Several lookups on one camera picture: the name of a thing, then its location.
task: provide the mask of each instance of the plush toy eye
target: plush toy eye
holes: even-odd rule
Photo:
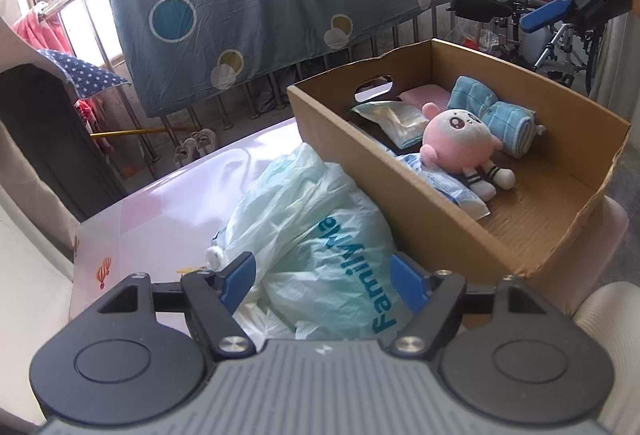
[[[451,125],[451,128],[455,128],[457,130],[465,128],[465,122],[459,117],[451,117],[449,124]]]

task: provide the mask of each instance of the familymart plastic bag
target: familymart plastic bag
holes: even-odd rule
[[[391,286],[396,247],[382,213],[307,144],[268,166],[212,240],[207,262],[218,271],[243,251],[254,254],[257,274],[234,317],[258,346],[266,330],[284,336],[271,313],[297,339],[384,343],[410,319]],[[255,304],[264,313],[258,322],[246,308]]]

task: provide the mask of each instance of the cardboard box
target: cardboard box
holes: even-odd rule
[[[527,155],[494,158],[514,171],[516,187],[498,190],[490,216],[474,221],[348,122],[357,89],[379,76],[393,80],[384,99],[428,83],[452,90],[459,76],[469,76],[500,100],[536,111],[546,131]],[[339,163],[380,206],[398,249],[427,269],[450,269],[475,283],[517,274],[544,287],[562,263],[559,253],[602,201],[630,129],[556,82],[439,40],[299,82],[289,87],[289,100],[302,139],[323,160]]]

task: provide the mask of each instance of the metal screw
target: metal screw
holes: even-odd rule
[[[249,349],[249,340],[240,336],[226,336],[220,339],[218,348],[227,354],[242,354]]]
[[[396,350],[405,354],[417,354],[424,350],[424,341],[416,336],[402,336],[394,343]]]

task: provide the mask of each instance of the rolled blue towel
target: rolled blue towel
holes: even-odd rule
[[[465,76],[456,81],[449,109],[466,110],[477,115],[502,141],[502,151],[516,159],[529,151],[533,138],[544,130],[543,126],[536,125],[534,111],[499,101],[484,84]]]

